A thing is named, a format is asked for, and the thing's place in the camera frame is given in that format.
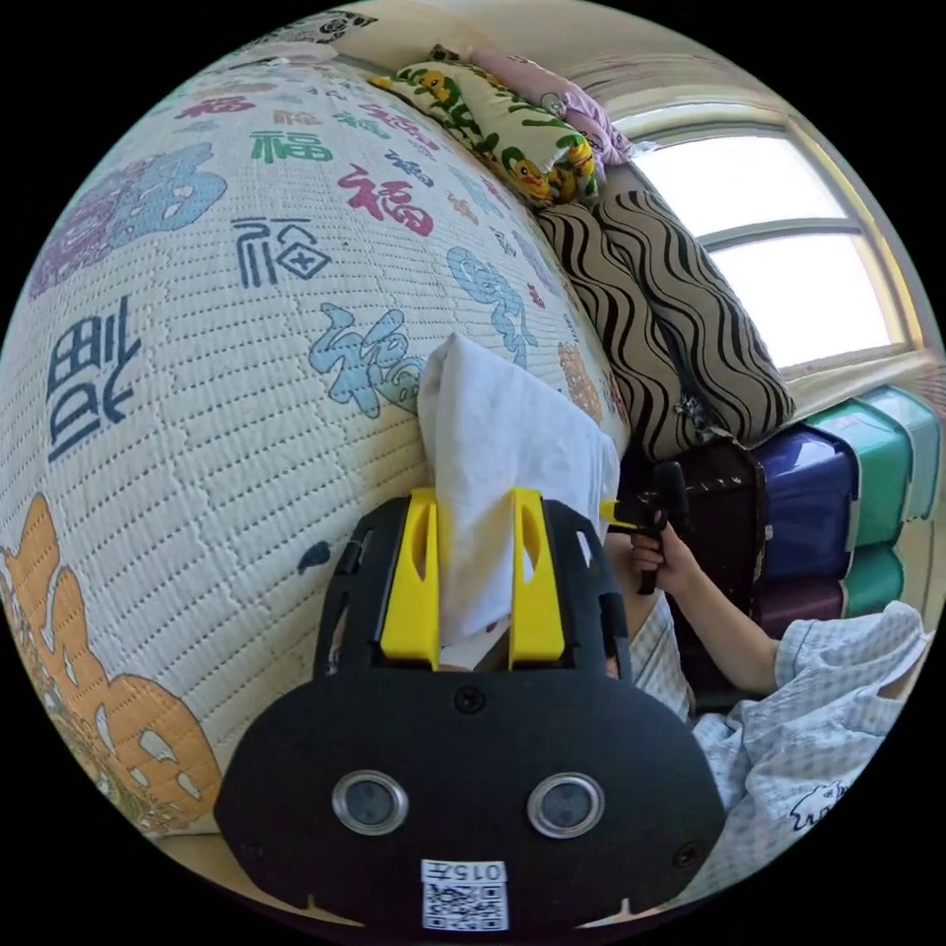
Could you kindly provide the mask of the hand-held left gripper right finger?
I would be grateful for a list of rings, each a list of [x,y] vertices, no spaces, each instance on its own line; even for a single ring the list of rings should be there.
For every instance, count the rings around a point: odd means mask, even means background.
[[[543,500],[525,488],[511,491],[513,578],[508,665],[552,665],[562,658],[565,635]]]

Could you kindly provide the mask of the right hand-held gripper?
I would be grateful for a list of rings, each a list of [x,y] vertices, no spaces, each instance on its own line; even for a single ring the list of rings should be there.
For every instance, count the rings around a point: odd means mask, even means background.
[[[606,500],[599,504],[599,517],[621,527],[648,536],[663,554],[663,532],[674,511],[674,473],[654,472],[650,489],[643,495],[624,500]]]

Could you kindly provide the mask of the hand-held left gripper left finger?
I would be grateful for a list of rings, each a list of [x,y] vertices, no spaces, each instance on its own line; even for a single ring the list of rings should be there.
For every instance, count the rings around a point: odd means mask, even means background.
[[[439,516],[432,487],[411,492],[379,638],[385,660],[439,668]]]

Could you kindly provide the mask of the person's right hand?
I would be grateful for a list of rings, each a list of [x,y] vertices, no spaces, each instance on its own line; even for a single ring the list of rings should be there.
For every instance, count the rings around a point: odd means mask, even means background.
[[[675,597],[696,587],[703,574],[690,548],[670,524],[658,535],[634,532],[631,562],[641,581],[653,579],[655,588]]]

